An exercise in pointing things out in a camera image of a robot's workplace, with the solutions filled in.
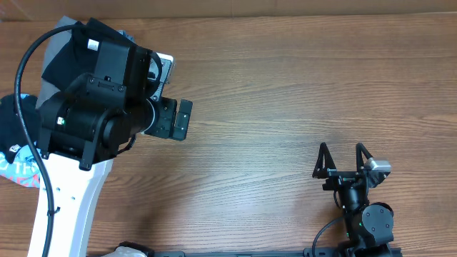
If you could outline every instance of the black cable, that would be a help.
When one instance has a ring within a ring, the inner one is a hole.
[[[130,141],[129,141],[129,143],[126,145],[126,147],[124,147],[123,149],[117,151],[117,154],[119,155],[119,154],[121,154],[121,153],[123,153],[123,152],[125,152],[125,151],[130,150],[132,147],[134,147],[135,141],[136,141],[136,134],[133,135],[133,136],[130,138]]]
[[[338,199],[336,199],[336,190],[333,192],[333,200],[335,201],[336,207],[341,208],[338,204]]]
[[[365,173],[365,205],[369,205],[370,201],[368,200],[368,174]]]
[[[322,233],[323,233],[327,228],[331,227],[333,224],[342,221],[346,216],[347,216],[347,214],[346,214],[345,216],[341,216],[341,217],[335,218],[334,220],[328,222],[327,225],[325,225],[325,226],[319,231],[319,233],[317,233],[317,235],[316,235],[316,237],[314,238],[314,241],[313,241],[313,247],[311,248],[311,252],[312,252],[312,254],[313,254],[313,257],[316,257],[316,244],[317,244],[317,240],[318,240],[319,237],[322,235]]]
[[[16,72],[16,78],[14,80],[14,107],[16,109],[16,113],[21,122],[22,132],[24,133],[27,144],[30,147],[31,153],[35,158],[36,165],[38,166],[38,168],[40,170],[41,179],[43,179],[44,186],[46,187],[46,195],[48,198],[48,227],[46,230],[46,239],[44,241],[44,248],[43,248],[43,254],[42,254],[43,257],[48,256],[49,247],[51,246],[52,230],[54,227],[54,214],[56,213],[54,210],[54,195],[52,192],[52,185],[51,185],[51,180],[49,179],[48,171],[46,170],[46,167],[44,166],[44,163],[41,160],[41,157],[40,157],[38,151],[36,150],[34,142],[30,138],[29,132],[27,130],[27,125],[24,120],[24,115],[22,114],[21,80],[22,80],[22,74],[24,73],[24,69],[27,64],[27,61],[30,59],[30,56],[38,48],[38,46],[41,45],[43,42],[45,42],[45,40],[47,40],[51,36],[53,36],[57,33],[63,32],[63,31],[70,30],[70,29],[91,29],[96,32],[104,34],[103,31],[99,31],[98,29],[87,27],[86,25],[83,25],[83,24],[62,26],[62,27],[52,29],[52,30],[46,32],[45,34],[40,36],[37,40],[35,40],[35,42],[32,45],[30,45],[29,49],[27,49],[24,56],[22,56],[22,60],[19,63],[19,67]],[[160,62],[160,58],[156,52],[152,52],[152,59],[156,62],[156,65],[159,68],[159,75],[161,75],[162,65]]]

